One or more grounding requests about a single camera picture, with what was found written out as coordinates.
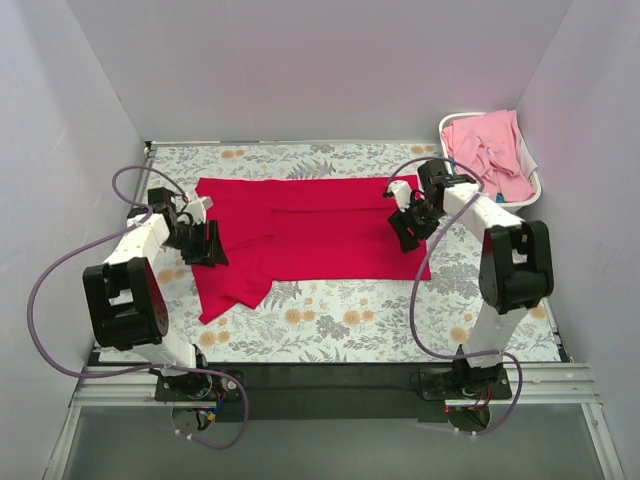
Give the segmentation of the red t shirt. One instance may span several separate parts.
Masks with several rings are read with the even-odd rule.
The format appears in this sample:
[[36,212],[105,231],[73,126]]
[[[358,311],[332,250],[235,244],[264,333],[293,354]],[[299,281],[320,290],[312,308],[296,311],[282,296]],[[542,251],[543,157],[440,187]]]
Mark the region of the red t shirt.
[[388,219],[384,177],[314,180],[202,178],[226,266],[192,269],[208,324],[236,304],[256,308],[274,282],[411,281],[426,246],[403,252]]

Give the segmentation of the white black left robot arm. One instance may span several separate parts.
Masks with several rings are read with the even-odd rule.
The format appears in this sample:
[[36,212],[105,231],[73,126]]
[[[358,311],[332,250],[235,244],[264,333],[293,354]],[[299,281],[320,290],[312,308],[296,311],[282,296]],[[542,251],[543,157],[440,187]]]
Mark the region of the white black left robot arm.
[[207,217],[213,201],[195,193],[177,207],[175,192],[159,187],[127,216],[127,232],[100,265],[82,275],[98,344],[141,357],[161,386],[189,400],[225,397],[227,381],[211,374],[199,347],[170,327],[168,307],[153,263],[163,248],[188,266],[215,267],[228,259],[218,223]]

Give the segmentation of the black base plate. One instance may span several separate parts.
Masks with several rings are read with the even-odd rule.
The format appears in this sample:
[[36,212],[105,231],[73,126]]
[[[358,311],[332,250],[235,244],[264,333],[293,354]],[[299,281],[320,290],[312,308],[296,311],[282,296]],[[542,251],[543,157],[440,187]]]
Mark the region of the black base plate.
[[430,363],[218,363],[244,387],[201,374],[158,379],[154,398],[190,407],[222,398],[220,422],[257,420],[417,419],[444,423],[448,401],[481,407],[514,393],[503,367],[484,371]]

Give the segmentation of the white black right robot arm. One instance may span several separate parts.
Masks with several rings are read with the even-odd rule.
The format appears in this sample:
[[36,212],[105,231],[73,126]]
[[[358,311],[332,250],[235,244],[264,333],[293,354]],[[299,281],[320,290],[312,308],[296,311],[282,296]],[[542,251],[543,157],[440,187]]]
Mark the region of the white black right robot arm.
[[486,183],[471,168],[442,157],[419,157],[419,185],[391,175],[384,197],[396,203],[388,222],[403,252],[420,246],[432,255],[455,224],[465,226],[481,244],[478,288],[483,303],[471,333],[453,354],[417,346],[437,359],[415,379],[426,400],[510,398],[507,346],[527,313],[554,289],[549,230],[527,222],[485,193]]

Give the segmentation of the floral table mat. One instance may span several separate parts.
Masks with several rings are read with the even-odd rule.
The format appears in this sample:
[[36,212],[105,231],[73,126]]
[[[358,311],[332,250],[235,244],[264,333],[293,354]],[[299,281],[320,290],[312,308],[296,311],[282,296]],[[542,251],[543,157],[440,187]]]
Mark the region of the floral table mat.
[[[203,177],[297,180],[386,176],[409,160],[438,155],[436,144],[314,143],[155,146],[147,187]],[[481,246],[456,224],[438,244],[432,278],[407,282],[327,280],[275,284],[255,309],[237,305],[208,324],[191,270],[172,250],[154,263],[172,329],[211,361],[423,362],[417,342],[451,353],[468,337],[482,299],[477,287]]]

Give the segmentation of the aluminium frame rail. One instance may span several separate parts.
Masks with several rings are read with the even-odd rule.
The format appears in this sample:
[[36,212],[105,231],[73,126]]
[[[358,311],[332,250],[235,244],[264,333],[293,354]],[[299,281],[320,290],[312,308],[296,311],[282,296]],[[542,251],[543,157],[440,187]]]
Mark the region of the aluminium frame rail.
[[[596,404],[601,396],[589,366],[582,363],[525,363],[521,404]],[[148,373],[86,379],[78,383],[73,406],[157,406],[156,378]]]

